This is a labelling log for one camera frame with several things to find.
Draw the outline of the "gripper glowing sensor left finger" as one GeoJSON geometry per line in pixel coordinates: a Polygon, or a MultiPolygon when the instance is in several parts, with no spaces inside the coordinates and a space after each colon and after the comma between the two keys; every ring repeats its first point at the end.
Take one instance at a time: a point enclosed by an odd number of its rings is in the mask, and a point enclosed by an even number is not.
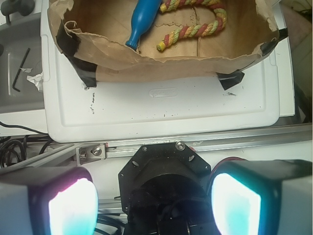
{"type": "Polygon", "coordinates": [[[97,214],[97,189],[84,167],[0,171],[2,235],[92,235],[97,214]]]}

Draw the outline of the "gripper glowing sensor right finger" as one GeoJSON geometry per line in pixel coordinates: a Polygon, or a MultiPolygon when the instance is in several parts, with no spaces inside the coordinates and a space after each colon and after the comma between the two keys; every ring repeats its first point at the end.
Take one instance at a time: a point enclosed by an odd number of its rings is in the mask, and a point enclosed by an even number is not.
{"type": "Polygon", "coordinates": [[[225,161],[210,199],[222,235],[310,235],[313,164],[306,160],[225,161]]]}

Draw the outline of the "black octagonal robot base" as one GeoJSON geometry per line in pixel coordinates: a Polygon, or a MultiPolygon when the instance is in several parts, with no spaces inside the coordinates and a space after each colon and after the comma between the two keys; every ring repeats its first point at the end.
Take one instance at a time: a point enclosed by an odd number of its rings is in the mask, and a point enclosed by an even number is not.
{"type": "Polygon", "coordinates": [[[207,235],[210,164],[174,143],[140,147],[118,174],[127,235],[207,235]]]}

